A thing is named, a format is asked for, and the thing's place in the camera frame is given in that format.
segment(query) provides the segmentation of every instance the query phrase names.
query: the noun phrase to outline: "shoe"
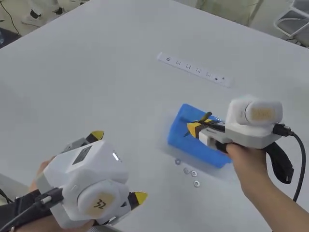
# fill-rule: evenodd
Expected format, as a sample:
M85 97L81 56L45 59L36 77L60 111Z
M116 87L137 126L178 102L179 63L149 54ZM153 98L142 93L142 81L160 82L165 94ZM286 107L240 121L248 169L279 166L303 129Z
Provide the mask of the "shoe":
M23 17L21 19L21 22L23 24L32 25L32 26L36 26L36 27L41 27L45 24L43 19L41 19L41 16L38 17L38 18L34 18L31 15L27 15L27 16Z
M64 8L62 8L62 14L55 14L55 13L53 13L53 16L50 17L50 18L47 20L46 23L49 23L49 22L55 20L56 18L59 18L60 16L64 15L65 13L66 13L66 11L64 10Z

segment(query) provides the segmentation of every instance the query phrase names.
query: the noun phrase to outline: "washer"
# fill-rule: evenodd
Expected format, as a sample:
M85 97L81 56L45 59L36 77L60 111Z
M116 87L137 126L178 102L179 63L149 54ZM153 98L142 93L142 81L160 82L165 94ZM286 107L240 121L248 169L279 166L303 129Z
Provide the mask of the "washer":
M183 169L183 172L184 172L185 174L189 174L189 173L190 173L190 170L189 170L188 168L184 168L184 169Z
M199 186L200 186L199 181L198 181L198 180L195 180L195 181L194 181L194 187L198 188Z
M196 171L191 171L191 176L196 177L197 176L197 172Z
M181 161L180 159L176 159L176 160L175 160L175 164L176 164L176 165L180 165L181 163L182 163L182 161Z

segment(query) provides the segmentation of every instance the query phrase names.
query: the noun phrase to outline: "power outlet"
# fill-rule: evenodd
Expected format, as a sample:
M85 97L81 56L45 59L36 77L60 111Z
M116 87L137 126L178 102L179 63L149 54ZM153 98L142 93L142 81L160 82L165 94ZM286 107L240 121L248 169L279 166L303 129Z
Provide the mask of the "power outlet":
M187 71L189 73L192 73L196 76L205 78L207 80L213 81L219 85L230 87L232 84L232 79L227 77L222 77L217 74L213 74L209 72L207 69L202 67L197 67L196 65L186 62L184 60L178 59L176 57L167 55L165 53L160 53L157 57L157 59L163 63L169 64L171 66L174 66L176 68L182 69L184 71Z

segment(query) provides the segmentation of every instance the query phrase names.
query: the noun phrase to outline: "blue box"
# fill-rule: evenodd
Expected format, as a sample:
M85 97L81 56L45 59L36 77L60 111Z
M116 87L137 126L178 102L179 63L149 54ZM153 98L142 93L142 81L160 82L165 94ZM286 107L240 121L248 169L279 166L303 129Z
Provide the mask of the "blue box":
M200 120L204 115L205 112L188 104L183 104L169 130L168 144L189 153L203 162L222 168L226 163L231 163L231 159L227 155L207 147L190 134L184 137L188 132L187 123ZM220 121L219 118L214 116L210 116L210 119Z

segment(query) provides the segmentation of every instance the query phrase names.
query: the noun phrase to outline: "led light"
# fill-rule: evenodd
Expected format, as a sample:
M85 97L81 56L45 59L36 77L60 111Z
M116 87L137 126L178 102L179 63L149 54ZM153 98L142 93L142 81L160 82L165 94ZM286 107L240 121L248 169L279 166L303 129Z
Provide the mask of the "led light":
M115 159L116 159L117 161L119 160L119 158L118 158L118 156L116 155L115 152L113 152L112 155L115 157Z

